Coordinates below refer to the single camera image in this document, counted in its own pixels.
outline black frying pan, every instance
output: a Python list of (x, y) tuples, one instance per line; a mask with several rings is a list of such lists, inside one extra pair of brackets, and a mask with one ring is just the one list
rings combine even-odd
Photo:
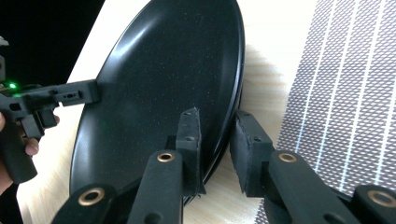
[(152, 0), (125, 30), (98, 78), (102, 101), (85, 105), (70, 192), (122, 189), (177, 134), (181, 112), (200, 110), (204, 180), (224, 152), (239, 104), (244, 29), (234, 0)]

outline screw hole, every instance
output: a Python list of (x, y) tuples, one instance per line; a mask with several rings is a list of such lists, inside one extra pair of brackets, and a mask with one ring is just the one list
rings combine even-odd
[(165, 152), (158, 155), (157, 160), (161, 162), (169, 162), (172, 161), (174, 158), (175, 156), (172, 153)]
[(254, 136), (253, 140), (255, 142), (261, 142), (262, 141), (262, 139), (259, 136)]
[(70, 94), (64, 95), (64, 99), (70, 99), (70, 98), (73, 98), (75, 96), (76, 96), (75, 94), (70, 93)]
[(91, 206), (99, 203), (105, 197), (105, 190), (102, 188), (89, 189), (78, 198), (78, 203), (82, 206)]
[(192, 136), (188, 136), (188, 137), (186, 137), (186, 140), (187, 140), (187, 141), (189, 141), (189, 142), (191, 142), (191, 141), (194, 141), (194, 140), (195, 140), (195, 138), (194, 138), (194, 137), (192, 137)]
[(21, 106), (18, 103), (10, 104), (9, 105), (9, 109), (11, 109), (12, 111), (20, 111), (21, 110)]
[(289, 153), (281, 153), (279, 154), (279, 158), (285, 162), (296, 162), (297, 158)]
[(396, 199), (384, 191), (369, 190), (367, 195), (374, 203), (384, 207), (396, 207)]

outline white stripe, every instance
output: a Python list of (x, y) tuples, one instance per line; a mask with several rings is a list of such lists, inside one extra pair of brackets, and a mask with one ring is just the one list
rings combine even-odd
[(332, 11), (330, 12), (329, 21), (327, 22), (327, 26), (326, 26), (326, 31), (325, 31), (325, 34), (324, 34), (323, 42), (322, 42), (322, 45), (320, 47), (320, 54), (319, 54), (319, 58), (318, 58), (317, 67), (315, 69), (314, 78), (312, 79), (311, 86), (309, 87), (308, 95), (307, 95), (307, 98), (306, 98), (305, 107), (304, 107), (304, 114), (303, 114), (303, 121), (301, 123), (300, 133), (298, 135), (296, 148), (294, 150), (296, 153), (300, 149), (301, 140), (303, 138), (304, 126), (305, 126), (306, 116), (308, 115), (309, 103), (310, 103), (310, 100), (311, 100), (312, 91), (314, 90), (315, 83), (317, 81), (318, 71), (319, 71), (319, 68), (320, 68), (320, 65), (321, 65), (321, 62), (322, 62), (324, 50), (326, 49), (326, 43), (327, 43), (327, 39), (329, 37), (330, 28), (332, 26), (332, 17), (334, 15), (336, 3), (337, 3), (337, 0), (334, 0), (332, 2)]
[[(379, 15), (378, 15), (377, 23), (380, 23), (382, 21), (384, 9), (385, 9), (385, 0), (381, 1), (381, 5), (379, 7)], [(385, 158), (385, 152), (387, 151), (389, 129), (390, 129), (390, 124), (392, 122), (392, 114), (393, 114), (394, 106), (395, 106), (395, 102), (396, 102), (395, 98), (396, 98), (396, 77), (395, 77), (395, 80), (393, 83), (393, 91), (392, 91), (392, 96), (390, 98), (390, 103), (389, 103), (389, 111), (388, 111), (387, 122), (385, 124), (384, 137), (382, 138), (381, 150), (379, 152), (378, 167), (376, 168), (376, 174), (375, 174), (375, 184), (376, 185), (378, 185), (379, 178), (381, 177), (382, 166), (383, 166), (382, 162)]]
[(349, 145), (348, 145), (348, 149), (347, 149), (347, 152), (346, 152), (346, 162), (344, 163), (344, 170), (343, 170), (343, 174), (341, 176), (341, 182), (340, 182), (340, 187), (339, 187), (340, 191), (344, 190), (344, 185), (345, 185), (346, 178), (347, 178), (347, 169), (348, 169), (348, 166), (349, 166), (349, 161), (350, 161), (350, 156), (351, 156), (351, 153), (352, 153), (353, 143), (355, 141), (356, 130), (358, 128), (359, 115), (361, 114), (361, 103), (363, 101), (364, 91), (366, 89), (367, 77), (369, 76), (369, 73), (370, 73), (370, 68), (371, 68), (371, 64), (372, 64), (372, 60), (373, 60), (373, 56), (374, 56), (374, 52), (375, 52), (376, 39), (378, 37), (378, 31), (379, 31), (379, 26), (381, 24), (384, 7), (385, 7), (385, 0), (382, 0), (381, 3), (380, 3), (380, 6), (379, 6), (379, 13), (378, 13), (378, 16), (377, 16), (376, 22), (375, 22), (373, 40), (372, 40), (372, 43), (371, 43), (371, 46), (370, 46), (369, 55), (368, 55), (368, 58), (367, 58), (366, 68), (364, 70), (363, 81), (361, 83), (361, 92), (359, 93), (359, 99), (358, 99), (358, 104), (357, 104), (357, 108), (356, 108), (356, 114), (355, 114), (355, 118), (353, 119), (352, 133), (351, 133), (351, 136), (350, 136)]
[(350, 24), (349, 24), (348, 30), (346, 32), (346, 43), (344, 45), (343, 54), (341, 56), (340, 66), (338, 67), (337, 77), (335, 78), (335, 82), (334, 82), (334, 87), (332, 88), (332, 97), (330, 100), (329, 111), (327, 113), (326, 123), (324, 125), (324, 132), (323, 132), (323, 136), (322, 136), (321, 143), (320, 143), (320, 149), (319, 149), (319, 153), (318, 153), (317, 163), (315, 165), (315, 172), (317, 172), (319, 169), (323, 149), (325, 147), (326, 134), (329, 129), (329, 124), (330, 124), (330, 120), (332, 117), (332, 107), (333, 107), (335, 96), (336, 96), (336, 93), (338, 90), (338, 84), (340, 82), (340, 77), (343, 74), (344, 63), (345, 63), (346, 57), (347, 57), (347, 49), (349, 48), (350, 38), (352, 37), (352, 31), (353, 31), (353, 27), (355, 25), (356, 14), (358, 13), (358, 8), (359, 8), (359, 2), (360, 2), (360, 0), (355, 1), (355, 6), (353, 7)]

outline black plastic part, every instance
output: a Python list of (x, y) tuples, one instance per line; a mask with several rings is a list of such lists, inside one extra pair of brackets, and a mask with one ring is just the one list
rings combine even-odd
[(248, 197), (264, 197), (262, 163), (268, 162), (274, 151), (272, 140), (253, 115), (237, 110), (230, 153), (241, 190)]
[(265, 203), (271, 201), (271, 205), (278, 206), (282, 210), (287, 211), (286, 205), (283, 203), (282, 197), (274, 184), (273, 179), (268, 172), (269, 162), (262, 163), (262, 185), (264, 187)]
[(0, 92), (0, 112), (6, 119), (6, 127), (0, 132), (0, 156), (11, 179), (20, 184), (37, 175), (32, 158), (25, 153), (25, 144), (16, 121), (21, 122), (26, 137), (39, 139), (44, 135), (44, 128), (56, 125), (52, 110), (58, 103), (76, 105), (99, 99), (95, 80), (22, 92)]
[(116, 191), (111, 186), (99, 184), (86, 186), (69, 197), (52, 223), (104, 223), (115, 197)]
[(0, 196), (0, 221), (2, 224), (23, 223), (17, 200), (18, 186), (17, 184), (12, 184)]
[(0, 132), (0, 159), (15, 184), (26, 182), (37, 175), (32, 158), (25, 152), (20, 130), (14, 122), (6, 122)]
[(361, 223), (396, 223), (396, 193), (375, 185), (355, 188), (352, 211)]
[(29, 138), (40, 138), (44, 135), (44, 127), (36, 113), (23, 117), (21, 119), (21, 126)]
[(174, 150), (149, 157), (128, 224), (182, 223), (182, 167), (183, 159)]
[(183, 157), (183, 196), (206, 194), (202, 180), (201, 128), (197, 108), (180, 115), (176, 151)]
[(117, 197), (111, 204), (104, 223), (124, 224), (128, 221), (139, 185), (140, 179), (117, 192)]
[(265, 209), (265, 215), (267, 216), (267, 220), (269, 223), (271, 224), (291, 223), (291, 217), (288, 210), (274, 203), (273, 200), (267, 197), (264, 197), (264, 209)]
[(242, 85), (244, 30), (235, 0), (152, 0), (128, 26), (98, 75), (100, 104), (86, 105), (70, 192), (91, 183), (122, 189), (200, 110), (204, 181), (226, 149)]
[(166, 139), (166, 144), (163, 149), (176, 150), (176, 136), (169, 135)]
[(352, 200), (351, 196), (349, 196), (349, 195), (347, 195), (347, 194), (345, 194), (343, 192), (340, 192), (337, 189), (331, 188), (331, 190), (338, 197), (338, 199), (340, 199), (341, 202), (343, 202), (344, 205), (346, 205), (346, 206), (350, 205), (350, 201)]
[(293, 223), (359, 223), (298, 154), (275, 151), (269, 173)]
[(0, 82), (6, 80), (6, 60), (0, 55)]

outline nonstick pan surface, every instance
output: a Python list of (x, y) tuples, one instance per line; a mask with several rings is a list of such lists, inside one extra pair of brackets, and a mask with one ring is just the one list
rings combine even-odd
[(234, 0), (152, 0), (130, 23), (97, 77), (101, 102), (85, 105), (70, 192), (116, 190), (140, 179), (149, 156), (199, 109), (204, 181), (228, 142), (239, 105), (244, 29)]

